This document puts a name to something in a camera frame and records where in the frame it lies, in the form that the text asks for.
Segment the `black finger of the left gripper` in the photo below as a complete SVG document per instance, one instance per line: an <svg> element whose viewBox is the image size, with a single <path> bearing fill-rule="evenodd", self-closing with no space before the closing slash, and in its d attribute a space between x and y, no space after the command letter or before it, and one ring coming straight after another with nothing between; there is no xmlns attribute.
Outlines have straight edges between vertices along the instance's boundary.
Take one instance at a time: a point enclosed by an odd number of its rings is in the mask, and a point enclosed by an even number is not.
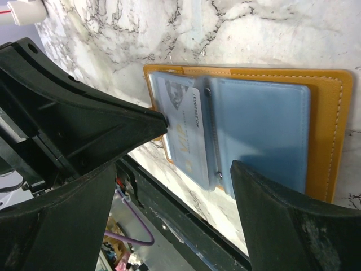
<svg viewBox="0 0 361 271"><path fill-rule="evenodd" d="M1 46L1 158L39 194L166 133L161 113L89 87L29 38Z"/></svg>

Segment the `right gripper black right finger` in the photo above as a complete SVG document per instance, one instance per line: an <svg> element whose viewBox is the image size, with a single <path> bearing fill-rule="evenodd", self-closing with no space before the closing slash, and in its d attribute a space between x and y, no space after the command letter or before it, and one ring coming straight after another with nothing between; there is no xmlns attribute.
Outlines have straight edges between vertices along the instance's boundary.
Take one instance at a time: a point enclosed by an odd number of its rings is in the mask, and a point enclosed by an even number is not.
<svg viewBox="0 0 361 271"><path fill-rule="evenodd" d="M250 166L230 169L253 270L360 270L360 211L289 189Z"/></svg>

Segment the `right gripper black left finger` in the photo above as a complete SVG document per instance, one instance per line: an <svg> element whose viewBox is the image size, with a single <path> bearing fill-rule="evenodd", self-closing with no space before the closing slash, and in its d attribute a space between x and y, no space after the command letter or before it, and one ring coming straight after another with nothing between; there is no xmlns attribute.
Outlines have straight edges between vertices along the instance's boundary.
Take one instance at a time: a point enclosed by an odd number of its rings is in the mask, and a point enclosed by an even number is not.
<svg viewBox="0 0 361 271"><path fill-rule="evenodd" d="M95 270L116 167L1 210L1 270Z"/></svg>

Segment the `mustard yellow card holder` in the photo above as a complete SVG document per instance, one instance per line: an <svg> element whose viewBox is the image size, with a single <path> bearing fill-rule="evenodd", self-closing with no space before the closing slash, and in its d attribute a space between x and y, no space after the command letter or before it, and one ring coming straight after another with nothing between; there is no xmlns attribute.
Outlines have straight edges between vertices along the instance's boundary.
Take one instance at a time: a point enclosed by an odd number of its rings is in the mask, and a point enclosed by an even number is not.
<svg viewBox="0 0 361 271"><path fill-rule="evenodd" d="M158 112L156 72L193 79L200 91L208 191L220 187L234 196L230 169L239 160L299 193L333 201L353 90L350 72L146 65Z"/></svg>

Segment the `silver VIP credit card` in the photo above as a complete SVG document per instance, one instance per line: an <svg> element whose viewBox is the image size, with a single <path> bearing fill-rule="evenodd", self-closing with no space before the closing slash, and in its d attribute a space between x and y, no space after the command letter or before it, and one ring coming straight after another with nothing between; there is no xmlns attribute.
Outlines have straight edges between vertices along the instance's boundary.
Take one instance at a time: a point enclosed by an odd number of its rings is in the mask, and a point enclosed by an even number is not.
<svg viewBox="0 0 361 271"><path fill-rule="evenodd" d="M211 189L206 159L201 96L195 80L156 72L155 98L168 122L170 159L203 189Z"/></svg>

